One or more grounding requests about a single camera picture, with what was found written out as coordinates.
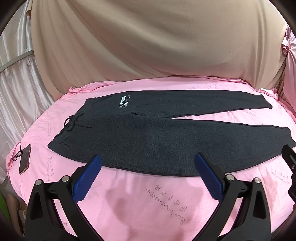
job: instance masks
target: beige fabric backdrop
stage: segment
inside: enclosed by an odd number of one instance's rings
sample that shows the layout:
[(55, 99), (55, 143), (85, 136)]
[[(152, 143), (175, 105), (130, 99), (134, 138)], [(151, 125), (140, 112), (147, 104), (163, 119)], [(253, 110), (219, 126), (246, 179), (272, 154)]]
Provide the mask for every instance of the beige fabric backdrop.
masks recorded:
[(33, 0), (32, 41), (49, 93), (170, 75), (273, 88), (287, 24), (267, 0)]

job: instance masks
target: white curtain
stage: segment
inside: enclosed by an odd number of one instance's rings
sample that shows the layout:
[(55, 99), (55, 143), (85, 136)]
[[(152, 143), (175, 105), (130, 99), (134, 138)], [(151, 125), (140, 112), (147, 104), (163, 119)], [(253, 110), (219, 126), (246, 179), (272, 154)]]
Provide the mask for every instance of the white curtain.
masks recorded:
[[(33, 49), (27, 6), (28, 1), (18, 9), (0, 36), (0, 66)], [(0, 73), (0, 183), (6, 178), (7, 154), (52, 103), (34, 55)]]

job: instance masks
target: blue gripper pad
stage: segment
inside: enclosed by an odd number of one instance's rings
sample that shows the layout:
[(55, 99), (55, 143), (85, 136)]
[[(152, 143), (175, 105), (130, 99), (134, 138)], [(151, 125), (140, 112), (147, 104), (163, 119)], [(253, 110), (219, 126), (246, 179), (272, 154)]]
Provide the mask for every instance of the blue gripper pad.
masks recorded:
[(194, 164), (212, 198), (222, 201), (223, 184), (200, 153), (195, 155)]
[(72, 198), (76, 204), (85, 198), (101, 168), (102, 160), (96, 155), (73, 185)]

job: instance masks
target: smartphone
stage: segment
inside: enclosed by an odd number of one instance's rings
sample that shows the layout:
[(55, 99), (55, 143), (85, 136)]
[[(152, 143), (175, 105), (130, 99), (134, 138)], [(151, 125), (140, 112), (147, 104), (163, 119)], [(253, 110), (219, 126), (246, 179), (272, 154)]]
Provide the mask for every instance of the smartphone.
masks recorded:
[(29, 168), (29, 158), (31, 153), (31, 144), (27, 145), (22, 151), (22, 157), (20, 158), (19, 174), (24, 173)]

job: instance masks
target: metal bolt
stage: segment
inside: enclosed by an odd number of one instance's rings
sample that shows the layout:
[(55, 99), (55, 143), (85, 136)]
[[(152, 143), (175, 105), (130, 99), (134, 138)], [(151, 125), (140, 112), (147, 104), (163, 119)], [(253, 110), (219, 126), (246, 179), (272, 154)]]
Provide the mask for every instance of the metal bolt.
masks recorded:
[(260, 178), (258, 178), (258, 177), (256, 177), (255, 179), (254, 179), (254, 181), (256, 182), (256, 183), (261, 183), (261, 180), (260, 180)]
[(228, 174), (228, 175), (226, 176), (226, 178), (227, 178), (229, 181), (233, 181), (233, 180), (234, 180), (234, 176), (231, 175), (231, 174)]
[(42, 180), (41, 180), (41, 179), (38, 179), (38, 180), (35, 182), (36, 185), (40, 185), (41, 183), (42, 183)]
[(63, 181), (63, 182), (67, 182), (67, 181), (69, 181), (69, 179), (70, 179), (69, 176), (63, 176), (63, 177), (62, 177), (62, 181)]

